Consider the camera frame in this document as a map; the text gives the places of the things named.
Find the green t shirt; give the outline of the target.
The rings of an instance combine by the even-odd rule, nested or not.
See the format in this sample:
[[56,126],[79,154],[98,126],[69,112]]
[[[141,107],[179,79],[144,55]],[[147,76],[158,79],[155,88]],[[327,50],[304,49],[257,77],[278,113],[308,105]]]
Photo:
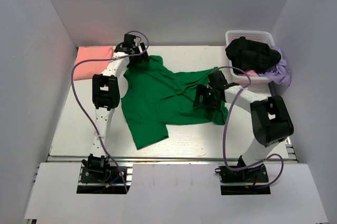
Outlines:
[[150,56],[148,62],[124,73],[128,89],[122,111],[136,149],[168,138],[168,125],[225,124],[228,109],[224,103],[216,110],[193,107],[197,86],[206,85],[211,72],[209,68],[174,73],[164,66],[161,56]]

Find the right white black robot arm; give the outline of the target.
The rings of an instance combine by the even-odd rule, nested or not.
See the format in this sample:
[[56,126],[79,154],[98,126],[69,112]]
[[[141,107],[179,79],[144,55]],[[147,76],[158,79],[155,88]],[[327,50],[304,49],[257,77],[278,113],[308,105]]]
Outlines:
[[[266,96],[254,93],[238,83],[228,83],[220,69],[208,74],[208,84],[198,84],[193,106],[204,106],[210,110],[219,110],[221,103],[230,103],[223,132],[223,158],[225,167],[237,172],[244,181],[252,180],[256,167],[261,166],[272,157],[282,157],[271,151],[294,133],[294,126],[280,95]],[[231,167],[226,158],[226,133],[230,115],[234,106],[247,111],[251,115],[253,140],[242,154],[236,167]]]

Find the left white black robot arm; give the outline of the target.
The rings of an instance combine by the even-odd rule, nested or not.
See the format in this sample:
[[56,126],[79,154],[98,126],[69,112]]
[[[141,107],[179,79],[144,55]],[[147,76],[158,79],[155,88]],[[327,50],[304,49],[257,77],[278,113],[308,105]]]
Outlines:
[[99,181],[107,181],[111,168],[104,164],[108,154],[104,150],[105,140],[110,133],[112,116],[120,103],[118,78],[126,68],[149,61],[147,46],[137,36],[137,31],[124,35],[124,40],[115,46],[114,56],[107,67],[92,78],[92,102],[95,107],[94,142],[88,162],[100,161],[93,169]]

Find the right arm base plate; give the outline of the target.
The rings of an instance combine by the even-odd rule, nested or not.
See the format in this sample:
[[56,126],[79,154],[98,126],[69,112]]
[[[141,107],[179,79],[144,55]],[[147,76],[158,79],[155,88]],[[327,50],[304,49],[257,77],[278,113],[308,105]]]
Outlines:
[[248,183],[266,183],[269,181],[266,167],[260,165],[255,168],[244,169],[240,171],[231,171],[226,166],[215,168],[215,173],[220,175],[222,183],[248,182]]

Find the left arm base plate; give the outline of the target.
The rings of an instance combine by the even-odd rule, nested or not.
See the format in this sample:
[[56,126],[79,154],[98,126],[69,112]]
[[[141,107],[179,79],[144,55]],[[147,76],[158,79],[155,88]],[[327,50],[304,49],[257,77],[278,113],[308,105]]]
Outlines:
[[127,179],[127,167],[116,166],[110,164],[108,157],[94,157],[92,154],[87,159],[82,160],[82,172],[80,181],[86,184],[107,183],[107,184],[122,184]]

